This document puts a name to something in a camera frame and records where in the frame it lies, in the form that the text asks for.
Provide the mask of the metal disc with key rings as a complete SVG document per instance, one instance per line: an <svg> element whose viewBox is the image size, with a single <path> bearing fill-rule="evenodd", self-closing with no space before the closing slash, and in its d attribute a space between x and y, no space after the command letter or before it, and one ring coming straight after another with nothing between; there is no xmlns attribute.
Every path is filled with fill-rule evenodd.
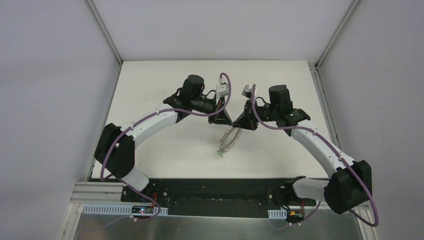
<svg viewBox="0 0 424 240"><path fill-rule="evenodd" d="M228 152L235 143L239 140L243 133L242 128L230 128L228 129L224 135L221 137L221 139L218 141L218 150L222 151L223 153Z"/></svg>

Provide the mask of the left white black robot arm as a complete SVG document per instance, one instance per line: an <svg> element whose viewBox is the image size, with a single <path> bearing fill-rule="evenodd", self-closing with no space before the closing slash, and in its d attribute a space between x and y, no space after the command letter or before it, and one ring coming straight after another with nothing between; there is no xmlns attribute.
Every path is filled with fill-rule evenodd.
<svg viewBox="0 0 424 240"><path fill-rule="evenodd" d="M222 72L218 79L214 98L203 93L204 79L191 74L183 86L167 97L155 110L139 120L117 126L107 124L101 133L94 158L101 164L100 180L111 177L132 187L133 195L140 202L152 198L150 180L135 164L136 148L149 137L162 129L181 122L187 116L208 117L213 119L225 112L232 95L229 76Z"/></svg>

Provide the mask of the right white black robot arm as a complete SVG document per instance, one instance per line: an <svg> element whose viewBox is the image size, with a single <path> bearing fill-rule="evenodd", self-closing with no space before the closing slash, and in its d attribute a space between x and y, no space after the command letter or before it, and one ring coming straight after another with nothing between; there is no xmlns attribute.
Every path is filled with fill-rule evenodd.
<svg viewBox="0 0 424 240"><path fill-rule="evenodd" d="M246 85L242 95L247 98L243 112L233 127L255 131L259 125L284 131L300 143L320 164L328 179L298 176L284 190L284 200L296 205L303 199L327 203L331 210L343 214L369 201L372 197L372 169L365 161L357 161L327 140L302 109L295 108L286 85L268 89L269 103L257 104L255 87Z"/></svg>

